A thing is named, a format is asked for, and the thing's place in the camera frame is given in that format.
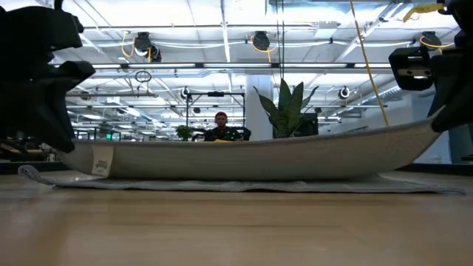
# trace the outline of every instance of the fabric tag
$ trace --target fabric tag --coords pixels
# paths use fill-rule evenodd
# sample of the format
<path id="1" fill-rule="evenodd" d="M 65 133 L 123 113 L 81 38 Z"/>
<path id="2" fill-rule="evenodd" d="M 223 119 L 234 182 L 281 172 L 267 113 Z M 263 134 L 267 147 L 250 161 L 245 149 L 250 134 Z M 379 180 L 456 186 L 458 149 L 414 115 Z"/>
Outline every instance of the fabric tag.
<path id="1" fill-rule="evenodd" d="M 92 145 L 92 152 L 94 154 L 92 174 L 108 177 L 113 161 L 113 146 Z"/>

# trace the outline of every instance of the person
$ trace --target person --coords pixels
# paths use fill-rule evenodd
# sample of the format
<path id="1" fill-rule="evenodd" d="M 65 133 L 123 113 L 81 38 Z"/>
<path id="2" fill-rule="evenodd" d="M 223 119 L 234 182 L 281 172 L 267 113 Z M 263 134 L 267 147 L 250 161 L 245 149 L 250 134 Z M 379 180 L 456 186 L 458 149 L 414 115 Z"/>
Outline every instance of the person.
<path id="1" fill-rule="evenodd" d="M 224 112 L 218 112 L 215 115 L 215 123 L 217 127 L 205 132 L 204 141 L 226 140 L 235 141 L 241 140 L 242 136 L 234 128 L 228 127 L 228 116 Z"/>

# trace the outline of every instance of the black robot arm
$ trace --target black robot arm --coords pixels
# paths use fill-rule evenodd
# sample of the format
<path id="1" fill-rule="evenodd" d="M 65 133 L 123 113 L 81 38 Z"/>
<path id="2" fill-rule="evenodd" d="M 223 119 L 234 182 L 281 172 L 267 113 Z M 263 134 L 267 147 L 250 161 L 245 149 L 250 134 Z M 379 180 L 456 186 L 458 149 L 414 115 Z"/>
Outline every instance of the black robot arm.
<path id="1" fill-rule="evenodd" d="M 0 7 L 4 51 L 0 72 L 0 125 L 37 137 L 53 148 L 74 150 L 75 137 L 66 110 L 65 94 L 95 73 L 89 62 L 67 61 L 59 68 L 48 63 L 52 52 L 82 47 L 84 31 L 78 18 L 61 10 Z"/>

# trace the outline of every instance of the potted plant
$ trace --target potted plant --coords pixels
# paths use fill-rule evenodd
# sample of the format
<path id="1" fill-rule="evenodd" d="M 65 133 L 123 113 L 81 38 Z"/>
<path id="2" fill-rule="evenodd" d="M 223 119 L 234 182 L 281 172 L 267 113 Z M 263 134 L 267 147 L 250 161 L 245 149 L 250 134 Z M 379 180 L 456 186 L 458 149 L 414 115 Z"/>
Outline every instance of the potted plant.
<path id="1" fill-rule="evenodd" d="M 183 141 L 188 141 L 188 139 L 192 137 L 194 130 L 188 126 L 181 125 L 176 128 L 176 133 L 180 139 Z"/>
<path id="2" fill-rule="evenodd" d="M 258 93 L 259 101 L 261 102 L 263 109 L 266 111 L 271 125 L 273 125 L 275 138 L 284 138 L 292 137 L 294 132 L 300 127 L 303 115 L 301 114 L 301 110 L 309 104 L 309 101 L 316 92 L 316 89 L 318 89 L 318 86 L 310 92 L 310 95 L 307 98 L 303 99 L 303 82 L 295 86 L 291 93 L 286 81 L 281 79 L 279 102 L 277 107 L 274 105 L 272 100 L 262 96 L 255 86 L 254 89 Z"/>

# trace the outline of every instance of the wooden table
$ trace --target wooden table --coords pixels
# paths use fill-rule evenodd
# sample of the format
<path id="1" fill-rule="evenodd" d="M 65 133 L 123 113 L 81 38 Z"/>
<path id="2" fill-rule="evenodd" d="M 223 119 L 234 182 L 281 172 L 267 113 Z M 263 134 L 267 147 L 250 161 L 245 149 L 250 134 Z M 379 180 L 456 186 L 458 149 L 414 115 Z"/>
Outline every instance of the wooden table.
<path id="1" fill-rule="evenodd" d="M 0 176 L 0 265 L 473 265 L 473 177 L 388 175 L 469 194 L 51 189 Z"/>

